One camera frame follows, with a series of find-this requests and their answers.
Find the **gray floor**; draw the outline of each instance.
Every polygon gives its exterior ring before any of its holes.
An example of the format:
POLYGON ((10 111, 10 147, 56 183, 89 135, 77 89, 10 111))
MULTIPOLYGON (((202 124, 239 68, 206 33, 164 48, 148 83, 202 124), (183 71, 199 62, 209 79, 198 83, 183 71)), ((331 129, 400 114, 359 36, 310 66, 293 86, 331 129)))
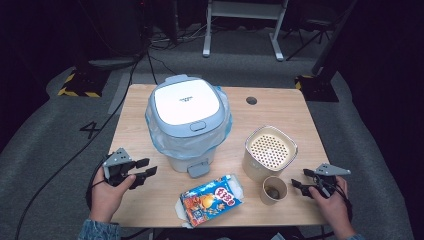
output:
MULTIPOLYGON (((297 75, 311 74, 325 42, 312 43, 291 61, 278 62, 267 35, 270 31, 218 32, 212 37, 209 58, 202 57, 203 38, 150 54, 177 74, 201 76, 213 85, 294 88, 297 75)), ((300 46, 295 33, 279 42, 286 55, 300 46)), ((157 60, 152 59, 152 64, 162 82, 173 73, 157 60)), ((0 155, 1 239, 13 239, 31 197, 87 144, 88 133, 79 129, 91 121, 100 127, 110 117, 130 72, 130 68, 113 71, 101 98, 58 96, 71 70, 70 66, 50 81, 46 88, 50 100, 23 124, 0 155)), ((139 63, 133 80, 154 83, 147 58, 139 63)), ((367 239, 413 239, 403 197, 351 102, 349 88, 339 74, 332 85, 339 103, 307 104, 330 162, 352 171, 346 178, 354 227, 367 239)), ((20 239, 76 239, 88 216, 85 189, 94 167, 108 153, 118 119, 119 115, 111 116, 98 137, 40 192, 25 216, 20 239)), ((124 229, 124 235, 136 230, 124 229)), ((301 226, 301 230, 306 236, 320 233, 318 226, 301 226)))

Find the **trash can lid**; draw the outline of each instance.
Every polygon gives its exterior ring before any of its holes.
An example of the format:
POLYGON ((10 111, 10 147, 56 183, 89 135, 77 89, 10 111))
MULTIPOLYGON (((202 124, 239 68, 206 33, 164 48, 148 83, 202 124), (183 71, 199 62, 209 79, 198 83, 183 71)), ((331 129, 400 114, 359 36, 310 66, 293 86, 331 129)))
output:
POLYGON ((221 98, 203 79, 165 82, 153 91, 149 104, 159 128, 174 137, 209 132, 225 118, 221 98))

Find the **metal stand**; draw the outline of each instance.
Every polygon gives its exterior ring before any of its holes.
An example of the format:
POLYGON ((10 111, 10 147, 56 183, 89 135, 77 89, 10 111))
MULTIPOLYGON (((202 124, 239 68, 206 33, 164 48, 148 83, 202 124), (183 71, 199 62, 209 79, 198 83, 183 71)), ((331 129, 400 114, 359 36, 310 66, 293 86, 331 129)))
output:
POLYGON ((221 17, 238 17, 238 18, 255 18, 277 20, 274 33, 270 33, 272 47, 275 57, 278 61, 283 61, 283 54, 277 42, 278 33, 280 32, 284 14, 286 12, 287 1, 282 5, 275 4, 257 4, 257 3, 240 3, 240 2, 220 2, 209 0, 207 27, 205 43, 203 45, 203 57, 210 56, 211 47, 211 23, 212 16, 221 17))

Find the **finger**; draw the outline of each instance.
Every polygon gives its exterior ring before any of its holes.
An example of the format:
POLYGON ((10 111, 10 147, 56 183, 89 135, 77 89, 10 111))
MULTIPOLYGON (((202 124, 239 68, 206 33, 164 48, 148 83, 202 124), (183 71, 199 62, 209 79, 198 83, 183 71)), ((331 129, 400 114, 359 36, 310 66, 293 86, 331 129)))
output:
POLYGON ((129 175, 121 184, 116 187, 116 189, 120 192, 120 194, 123 195, 128 190, 128 188, 130 188, 131 185, 134 183, 135 178, 135 175, 129 175))
POLYGON ((347 197, 347 182, 344 178, 340 177, 340 176, 336 176, 336 181, 337 181, 337 185, 340 186, 340 188, 343 190, 343 192, 345 193, 346 197, 347 197))
POLYGON ((325 200, 325 198, 321 196, 321 194, 315 187, 309 187, 308 189, 312 197, 318 202, 318 204, 321 204, 321 202, 325 200))
POLYGON ((105 179, 105 173, 103 170, 103 166, 97 170, 96 176, 94 177, 93 184, 103 181, 105 179))

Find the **wooden table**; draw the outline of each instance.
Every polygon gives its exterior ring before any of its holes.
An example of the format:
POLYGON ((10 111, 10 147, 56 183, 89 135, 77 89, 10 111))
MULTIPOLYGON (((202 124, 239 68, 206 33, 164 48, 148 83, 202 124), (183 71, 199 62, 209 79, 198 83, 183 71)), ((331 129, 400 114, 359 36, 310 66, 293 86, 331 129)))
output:
POLYGON ((175 203, 180 193, 225 174, 235 173, 244 189, 244 203, 199 227, 299 226, 326 223, 314 200, 302 196, 300 191, 291 185, 292 178, 304 184, 312 183, 312 179, 303 175, 303 169, 314 170, 321 163, 328 163, 300 91, 223 87, 233 115, 231 133, 217 147, 210 166, 211 171, 203 177, 192 179, 187 173, 174 171, 166 156, 159 153, 152 144, 144 113, 154 88, 155 85, 143 84, 129 88, 110 152, 123 147, 133 159, 150 158, 149 166, 158 166, 158 171, 155 176, 148 178, 143 186, 125 193, 113 221, 124 227, 180 227, 183 221, 175 212, 175 203), (248 104, 247 97, 255 97, 257 104, 248 104), (247 177, 241 165, 246 139, 263 125, 280 129, 296 142, 299 149, 296 159, 280 175, 288 185, 288 195, 272 206, 261 202, 261 184, 247 177))

